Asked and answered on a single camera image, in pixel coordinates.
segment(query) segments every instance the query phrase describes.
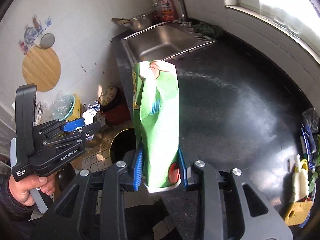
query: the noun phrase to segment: sink basin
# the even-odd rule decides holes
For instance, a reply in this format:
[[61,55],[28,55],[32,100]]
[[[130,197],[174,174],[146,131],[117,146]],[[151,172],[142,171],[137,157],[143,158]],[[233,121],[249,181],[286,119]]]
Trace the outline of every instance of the sink basin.
[[165,22],[122,39],[132,65],[140,61],[169,60],[216,42],[188,26]]

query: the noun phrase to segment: faucet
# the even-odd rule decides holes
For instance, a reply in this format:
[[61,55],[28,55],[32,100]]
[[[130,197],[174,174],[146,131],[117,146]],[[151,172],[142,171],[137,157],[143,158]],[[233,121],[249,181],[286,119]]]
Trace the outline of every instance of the faucet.
[[[153,6],[157,7],[159,1],[160,0],[156,0],[156,2],[154,3]],[[186,13],[186,8],[185,8],[182,0],[179,0],[179,3],[180,3],[180,9],[181,9],[181,19],[182,19],[182,22],[185,23],[185,22],[187,22],[187,19],[186,19],[186,14],[187,14]]]

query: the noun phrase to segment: bolt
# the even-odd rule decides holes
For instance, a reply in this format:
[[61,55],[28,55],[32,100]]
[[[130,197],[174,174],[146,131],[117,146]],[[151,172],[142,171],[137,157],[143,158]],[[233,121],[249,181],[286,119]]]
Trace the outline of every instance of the bolt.
[[80,175],[81,175],[82,177],[88,176],[89,173],[90,173],[90,172],[89,172],[88,170],[82,170],[82,171],[80,171]]
[[125,161],[118,161],[116,164],[119,168],[123,168],[125,167],[127,164],[125,163]]
[[195,162],[195,165],[200,167],[200,168],[202,168],[202,167],[205,166],[205,163],[204,163],[204,161],[198,160],[198,161]]
[[234,169],[232,170],[232,173],[233,173],[234,175],[236,175],[236,176],[240,176],[240,175],[242,174],[242,171],[241,171],[241,169],[234,168]]

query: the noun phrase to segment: trash can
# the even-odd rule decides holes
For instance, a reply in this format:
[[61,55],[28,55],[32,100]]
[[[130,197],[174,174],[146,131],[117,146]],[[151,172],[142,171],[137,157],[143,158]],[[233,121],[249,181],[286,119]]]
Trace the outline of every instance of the trash can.
[[112,140],[109,155],[112,163],[121,161],[126,152],[136,149],[134,129],[126,129],[118,133]]

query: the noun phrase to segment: countertop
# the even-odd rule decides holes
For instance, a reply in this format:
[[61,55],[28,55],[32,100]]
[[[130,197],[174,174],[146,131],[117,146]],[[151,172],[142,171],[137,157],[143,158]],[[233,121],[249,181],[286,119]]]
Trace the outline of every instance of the countertop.
[[[121,43],[130,34],[114,37],[112,47],[132,112],[132,68]],[[283,213],[292,194],[289,161],[301,153],[308,99],[278,66],[228,34],[170,62],[179,83],[180,146],[219,170],[240,168]],[[194,239],[197,192],[179,186],[162,199],[182,238]],[[291,229],[295,236],[301,232]]]

